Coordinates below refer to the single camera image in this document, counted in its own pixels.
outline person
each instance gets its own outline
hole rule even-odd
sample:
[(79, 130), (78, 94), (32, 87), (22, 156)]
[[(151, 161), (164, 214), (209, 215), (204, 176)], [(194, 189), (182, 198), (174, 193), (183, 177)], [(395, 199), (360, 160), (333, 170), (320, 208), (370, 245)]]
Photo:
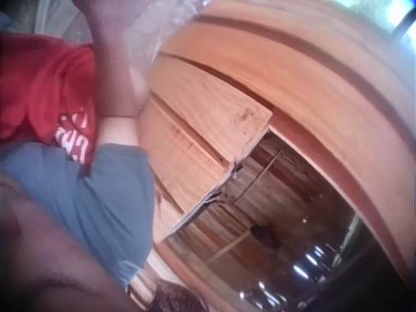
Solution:
[[(0, 194), (1, 311), (142, 311), (4, 172), (0, 172)], [(145, 311), (209, 312), (209, 308), (188, 289), (163, 282)]]
[[(148, 156), (140, 148), (136, 125), (146, 104), (146, 85), (144, 79), (135, 79), (138, 90), (135, 92), (123, 39), (124, 32), (143, 9), (143, 4), (134, 0), (73, 2), (85, 14), (94, 43), (94, 54), (90, 54), (95, 62), (92, 64), (95, 66), (94, 84), (91, 83), (95, 85), (95, 95), (91, 92), (95, 99), (93, 110), (91, 107), (84, 110), (89, 112), (90, 120), (97, 116), (97, 127), (93, 123), (87, 127), (95, 136), (89, 141), (96, 141), (90, 164), (83, 166), (80, 161), (74, 161), (73, 154), (68, 155), (65, 149), (45, 144), (48, 140), (39, 142), (42, 135), (36, 135), (34, 138), (12, 136), (12, 140), (1, 147), (0, 166), (5, 173), (18, 180), (28, 196), (68, 230), (125, 288), (144, 267), (152, 248), (154, 182)], [(52, 78), (48, 76), (52, 68), (73, 68), (73, 63), (85, 55), (86, 47), (81, 47), (81, 50), (73, 47), (63, 49), (56, 39), (45, 41), (48, 39), (39, 40), (34, 36), (25, 37), (23, 43), (14, 34), (2, 34), (2, 37), (2, 48), (5, 50), (2, 53), (1, 75), (2, 134), (10, 129), (9, 124), (21, 122), (21, 119), (14, 118), (16, 114), (10, 115), (10, 111), (19, 107), (20, 103), (36, 103), (35, 108), (32, 105), (27, 110), (21, 109), (37, 113), (35, 118), (29, 116), (29, 119), (37, 121), (53, 111), (56, 111), (58, 118), (56, 107), (60, 103), (54, 102), (60, 101), (63, 95), (59, 94), (56, 99), (53, 98), (54, 101), (50, 97), (40, 101), (38, 97), (54, 94), (53, 90), (47, 89), (55, 83), (50, 82)], [(15, 48), (19, 45), (26, 49)], [(25, 58), (19, 58), (18, 62), (16, 58), (20, 51)], [(33, 61), (36, 55), (46, 53), (49, 53), (47, 60)], [(71, 57), (67, 64), (62, 65), (62, 59), (68, 59), (67, 55)], [(60, 63), (49, 65), (52, 59), (59, 59)], [(35, 74), (25, 75), (27, 68), (42, 62)], [(59, 76), (65, 78), (72, 72), (74, 69), (59, 73)], [(25, 79), (30, 84), (22, 90), (20, 84), (24, 84)], [(50, 89), (57, 88), (74, 96), (79, 93), (74, 86), (79, 85), (67, 83), (66, 91), (63, 86)], [(13, 100), (15, 98), (19, 99), (19, 105), (11, 104), (17, 102)], [(69, 115), (65, 120), (74, 120), (72, 117)], [(56, 128), (57, 124), (54, 121), (51, 125)], [(55, 138), (64, 135), (55, 134)]]

